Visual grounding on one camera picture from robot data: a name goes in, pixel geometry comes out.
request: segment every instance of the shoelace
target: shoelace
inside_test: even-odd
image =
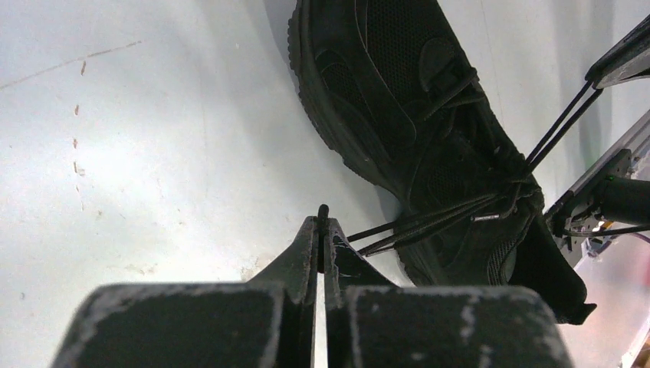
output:
[[[484,94],[473,94],[469,96],[459,97],[473,81],[477,79],[477,73],[472,68],[466,77],[461,79],[453,88],[442,94],[437,99],[431,102],[431,105],[419,116],[420,121],[427,120],[436,112],[443,108],[458,107],[464,104],[472,104],[483,100]],[[567,120],[566,117],[578,102],[585,96],[589,88],[592,86],[591,82],[587,82],[578,94],[571,100],[566,109],[560,114],[555,123],[549,128],[547,133],[542,137],[540,142],[535,146],[533,151],[528,155],[525,162],[525,167],[521,172],[510,179],[501,181],[498,184],[505,189],[494,190],[489,193],[477,195],[467,200],[455,203],[443,209],[436,209],[435,211],[423,212],[417,215],[412,215],[407,218],[402,218],[394,222],[371,228],[370,230],[360,232],[348,237],[349,242],[354,242],[372,235],[377,235],[381,232],[399,228],[399,231],[394,232],[393,235],[384,238],[383,240],[376,241],[371,245],[359,250],[361,255],[369,257],[377,255],[384,251],[390,251],[396,248],[395,243],[400,243],[399,246],[408,246],[421,241],[424,238],[435,235],[445,229],[459,223],[460,221],[470,219],[472,222],[481,221],[494,221],[507,218],[516,208],[517,201],[522,198],[532,196],[538,188],[527,183],[527,178],[539,166],[542,160],[549,154],[549,152],[558,144],[564,135],[571,129],[571,127],[578,121],[578,119],[585,113],[585,111],[596,101],[602,94],[602,89],[595,90],[573,115]],[[453,117],[450,119],[449,126],[446,126],[443,135],[446,136],[453,128]],[[484,127],[486,132],[491,132],[489,126]],[[481,210],[490,207],[499,201],[506,201],[502,210],[490,213],[481,214]]]

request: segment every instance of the black string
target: black string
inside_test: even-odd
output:
[[[476,78],[476,72],[473,69],[471,73],[461,80],[457,86],[452,88],[445,96],[441,97],[439,100],[435,101],[431,107],[429,107],[421,116],[421,120],[426,120],[428,119],[432,114],[435,113],[438,109],[443,107],[445,104],[449,103],[450,100],[458,95],[465,87],[467,87],[473,80]],[[591,96],[589,96],[585,102],[580,105],[578,110],[571,115],[571,117],[564,122],[567,116],[569,116],[569,113],[571,110],[578,104],[578,102],[585,96],[589,88],[592,86],[591,82],[588,82],[584,85],[584,87],[578,92],[578,94],[571,100],[569,105],[566,107],[566,109],[560,114],[558,119],[553,123],[551,128],[547,131],[546,134],[544,134],[544,137],[540,140],[540,142],[535,146],[533,151],[530,153],[530,155],[526,159],[526,166],[524,168],[524,171],[521,173],[520,178],[515,178],[510,181],[510,184],[516,184],[516,183],[522,183],[526,180],[526,178],[537,168],[537,166],[542,162],[544,158],[549,154],[549,152],[558,144],[558,142],[566,135],[566,133],[571,129],[571,127],[578,121],[578,119],[585,113],[587,109],[598,99],[598,97],[602,94],[602,89],[601,90],[596,90]],[[462,103],[466,102],[475,102],[474,96],[468,98],[466,101],[463,100]],[[487,215],[487,216],[478,216],[476,217],[477,219],[488,219],[488,220],[498,220],[502,219],[505,217],[508,217],[509,214],[512,213],[512,211],[515,208],[516,202],[519,198],[521,198],[520,194],[520,184],[518,184],[515,188],[514,194],[512,192],[510,195],[507,193],[490,193],[487,195],[481,195],[473,199],[469,199],[463,202],[459,202],[457,204],[454,204],[452,206],[449,206],[445,209],[437,210],[434,212],[426,212],[423,214],[418,214],[414,216],[410,216],[408,218],[402,218],[400,220],[394,221],[394,222],[389,222],[387,224],[377,226],[375,228],[371,228],[370,230],[366,230],[364,232],[360,232],[358,234],[352,235],[348,238],[349,242],[354,242],[356,240],[360,240],[363,238],[367,238],[372,235],[379,234],[381,232],[385,232],[394,228],[403,228],[407,225],[414,224],[410,227],[406,227],[395,234],[384,238],[380,241],[376,241],[375,243],[372,243],[371,245],[368,245],[365,248],[362,248],[359,250],[359,253],[361,255],[376,255],[379,253],[382,253],[384,251],[389,251],[394,249],[395,243],[396,242],[404,242],[407,244],[412,244],[410,240],[412,240],[414,237],[417,238],[423,238],[423,235],[431,236],[434,235],[437,232],[441,232],[444,229],[448,228],[449,226],[452,226],[455,223],[458,223],[462,219],[466,219],[469,216],[472,216],[473,214],[477,213],[481,209],[484,209],[490,205],[493,205],[494,203],[498,202],[499,200],[502,200],[504,198],[510,198],[510,201],[508,203],[508,207],[506,210],[502,213],[496,214],[496,215]],[[593,236],[607,236],[607,235],[616,235],[616,234],[626,234],[628,232],[639,232],[639,231],[644,231],[641,230],[642,228],[645,228],[644,226],[639,226],[639,227],[634,227],[634,228],[627,228],[627,229],[619,229],[619,230],[612,230],[612,231],[606,231],[606,232],[597,232],[598,235],[593,235]],[[595,234],[595,233],[589,233],[589,232],[567,232],[567,235],[570,234],[579,234],[579,235],[571,235],[571,236],[589,236],[586,234]]]

